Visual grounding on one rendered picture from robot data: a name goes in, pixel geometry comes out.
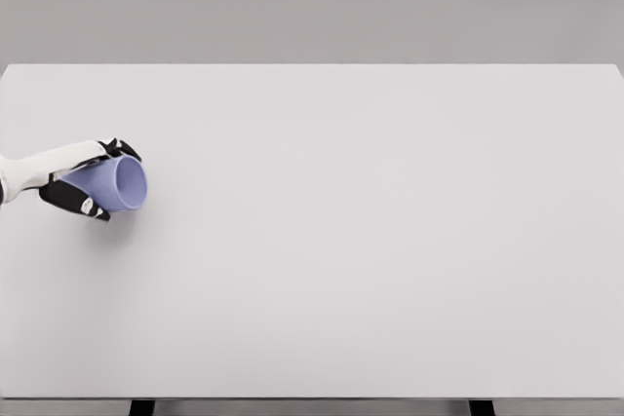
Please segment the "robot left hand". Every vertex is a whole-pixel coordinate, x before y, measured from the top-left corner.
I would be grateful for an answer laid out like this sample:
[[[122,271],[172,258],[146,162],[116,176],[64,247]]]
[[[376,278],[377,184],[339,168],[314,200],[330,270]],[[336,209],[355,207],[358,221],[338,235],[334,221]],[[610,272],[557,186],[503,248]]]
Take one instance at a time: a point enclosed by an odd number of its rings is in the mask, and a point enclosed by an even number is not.
[[[28,188],[34,187],[40,198],[55,208],[107,222],[110,212],[92,195],[63,181],[71,172],[123,156],[142,162],[137,151],[121,138],[85,140],[39,152],[28,158]]]

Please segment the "lavender blue cup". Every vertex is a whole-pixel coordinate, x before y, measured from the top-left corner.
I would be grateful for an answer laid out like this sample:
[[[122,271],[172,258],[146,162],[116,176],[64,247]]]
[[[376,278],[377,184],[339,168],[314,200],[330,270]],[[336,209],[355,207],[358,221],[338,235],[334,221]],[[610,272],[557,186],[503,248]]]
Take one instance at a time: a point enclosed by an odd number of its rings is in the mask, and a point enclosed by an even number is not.
[[[89,195],[101,208],[116,212],[141,208],[147,178],[139,160],[120,156],[74,170],[61,178]]]

